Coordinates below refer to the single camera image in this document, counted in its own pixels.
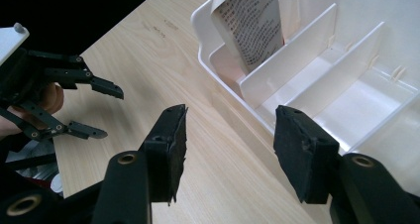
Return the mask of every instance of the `wood grain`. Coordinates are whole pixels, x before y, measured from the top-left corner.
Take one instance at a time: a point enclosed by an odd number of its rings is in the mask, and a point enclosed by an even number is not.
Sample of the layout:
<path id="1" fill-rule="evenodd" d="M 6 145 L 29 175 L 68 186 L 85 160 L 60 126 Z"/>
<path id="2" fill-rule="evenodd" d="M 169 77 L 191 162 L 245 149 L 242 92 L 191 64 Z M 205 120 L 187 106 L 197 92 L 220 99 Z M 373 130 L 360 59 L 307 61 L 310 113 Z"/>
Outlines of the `wood grain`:
<path id="1" fill-rule="evenodd" d="M 272 137 L 201 67 L 192 12 L 206 0 L 147 0 L 83 57 L 125 99 L 78 86 L 60 121 L 108 132 L 55 139 L 64 195 L 102 180 L 114 155 L 137 150 L 163 109 L 186 104 L 187 154 L 177 203 L 153 204 L 154 223 L 329 223 L 326 206 L 301 205 L 272 152 Z"/>

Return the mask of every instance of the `black robotic claw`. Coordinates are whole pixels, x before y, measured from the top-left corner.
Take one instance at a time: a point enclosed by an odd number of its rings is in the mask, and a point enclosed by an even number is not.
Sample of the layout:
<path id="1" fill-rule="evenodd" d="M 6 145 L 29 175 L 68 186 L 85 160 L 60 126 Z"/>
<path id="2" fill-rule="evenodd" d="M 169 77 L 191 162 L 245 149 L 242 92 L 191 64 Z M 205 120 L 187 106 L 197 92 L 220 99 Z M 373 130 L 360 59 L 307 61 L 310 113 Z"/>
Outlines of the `black robotic claw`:
<path id="1" fill-rule="evenodd" d="M 115 155 L 102 181 L 70 197 L 57 200 L 38 186 L 17 187 L 22 190 L 0 200 L 0 223 L 151 224 L 152 203 L 171 202 L 179 188 L 186 112 L 184 104 L 165 109 L 137 151 Z M 12 180 L 22 179 L 13 174 L 7 172 Z"/>
<path id="2" fill-rule="evenodd" d="M 77 83 L 90 84 L 94 91 L 124 99 L 123 90 L 111 81 L 94 76 L 81 56 L 18 48 L 0 66 L 0 115 L 16 124 L 27 137 L 36 141 L 45 141 L 61 134 L 82 139 L 106 137 L 106 132 L 80 123 L 72 122 L 66 126 L 38 106 L 42 90 L 54 82 L 63 89 L 77 89 Z M 7 110 L 9 106 L 25 109 L 48 127 L 38 130 L 10 113 Z"/>
<path id="3" fill-rule="evenodd" d="M 326 204 L 333 223 L 420 223 L 418 197 L 366 155 L 338 154 L 339 143 L 302 111 L 278 106 L 274 149 L 301 202 Z"/>

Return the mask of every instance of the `white plastic organizer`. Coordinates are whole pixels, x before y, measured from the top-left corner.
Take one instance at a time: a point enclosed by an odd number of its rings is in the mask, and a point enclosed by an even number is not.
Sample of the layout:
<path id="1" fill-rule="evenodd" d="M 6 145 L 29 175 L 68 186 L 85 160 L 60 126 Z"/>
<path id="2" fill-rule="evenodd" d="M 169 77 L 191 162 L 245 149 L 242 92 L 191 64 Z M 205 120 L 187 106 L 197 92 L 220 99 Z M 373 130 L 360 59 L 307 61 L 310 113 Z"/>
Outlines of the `white plastic organizer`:
<path id="1" fill-rule="evenodd" d="M 272 134 L 279 104 L 302 110 L 420 195 L 420 0 L 279 0 L 285 46 L 248 75 L 211 2 L 191 18 L 199 60 Z"/>

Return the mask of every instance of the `screw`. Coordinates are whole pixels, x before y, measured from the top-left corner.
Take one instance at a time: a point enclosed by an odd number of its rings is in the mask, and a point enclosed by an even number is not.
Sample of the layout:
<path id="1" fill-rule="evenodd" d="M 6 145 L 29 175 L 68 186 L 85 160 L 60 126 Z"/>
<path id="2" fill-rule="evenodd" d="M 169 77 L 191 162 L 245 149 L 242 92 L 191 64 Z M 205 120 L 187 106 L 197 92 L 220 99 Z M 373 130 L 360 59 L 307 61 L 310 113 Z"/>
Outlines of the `screw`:
<path id="1" fill-rule="evenodd" d="M 364 168 L 372 168 L 374 166 L 374 162 L 370 159 L 362 156 L 353 157 L 352 161 L 356 163 L 358 166 L 364 167 Z"/>
<path id="2" fill-rule="evenodd" d="M 32 194 L 26 197 L 23 197 L 9 206 L 7 208 L 8 216 L 21 216 L 24 215 L 36 208 L 42 202 L 42 197 L 39 194 Z"/>
<path id="3" fill-rule="evenodd" d="M 136 160 L 136 157 L 137 156 L 135 154 L 126 154 L 118 158 L 118 163 L 121 165 L 131 164 Z"/>
<path id="4" fill-rule="evenodd" d="M 15 29 L 15 32 L 17 32 L 19 34 L 24 34 L 25 33 L 25 28 L 22 27 L 22 25 L 20 23 L 15 23 L 13 28 Z"/>

